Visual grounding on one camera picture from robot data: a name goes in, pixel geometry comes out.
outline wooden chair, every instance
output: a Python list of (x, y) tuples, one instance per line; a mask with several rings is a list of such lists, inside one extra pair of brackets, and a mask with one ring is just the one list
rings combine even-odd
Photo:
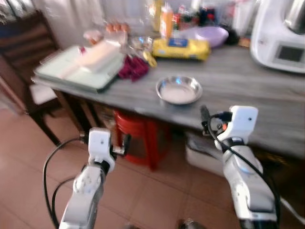
[(43, 116), (60, 107), (60, 103), (51, 88), (33, 84), (31, 77), (40, 61), (57, 51), (59, 46), (40, 12), (12, 25), (14, 30), (18, 26), (20, 32), (0, 38), (0, 77), (6, 88), (9, 87), (23, 102), (25, 113), (57, 145), (60, 141), (46, 125)]

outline tiled floor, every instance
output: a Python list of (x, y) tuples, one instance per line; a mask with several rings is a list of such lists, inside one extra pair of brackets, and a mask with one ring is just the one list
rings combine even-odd
[[(61, 140), (77, 136), (64, 112), (47, 119)], [(52, 229), (42, 194), (42, 167), (54, 148), (26, 115), (0, 110), (0, 228)], [(50, 163), (49, 189), (77, 174), (86, 163), (86, 146), (71, 144)], [(71, 183), (59, 191), (56, 212), (61, 218)], [(95, 229), (120, 229), (131, 222), (142, 229), (175, 229), (178, 219), (193, 218), (207, 229), (237, 229), (230, 189), (224, 178), (188, 165), (182, 141), (175, 142), (156, 172), (117, 160), (107, 176)], [(285, 229), (301, 229), (285, 213)]]

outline gray countertop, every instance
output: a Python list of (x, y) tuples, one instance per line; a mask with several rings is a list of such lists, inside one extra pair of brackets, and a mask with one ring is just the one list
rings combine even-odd
[[(202, 97), (189, 105), (172, 105), (159, 99), (155, 85), (161, 78), (186, 75), (203, 87)], [(250, 143), (280, 154), (305, 157), (304, 75), (266, 69), (256, 64), (249, 50), (223, 47), (213, 50), (206, 62), (158, 60), (158, 67), (137, 82), (116, 80), (100, 94), (35, 77), (36, 83), (53, 89), (154, 117), (201, 129), (200, 106), (211, 113), (232, 105), (255, 106), (259, 115)]]

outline purple bowl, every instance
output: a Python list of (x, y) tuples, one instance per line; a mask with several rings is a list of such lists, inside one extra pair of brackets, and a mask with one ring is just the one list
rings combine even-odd
[(221, 46), (228, 38), (227, 30), (217, 26), (198, 28), (195, 32), (196, 39), (208, 41), (211, 48)]

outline metal bowl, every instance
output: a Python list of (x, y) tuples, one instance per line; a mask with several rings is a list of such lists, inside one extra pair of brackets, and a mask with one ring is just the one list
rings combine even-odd
[(202, 95), (201, 85), (192, 77), (171, 76), (156, 85), (158, 96), (171, 104), (190, 104)]

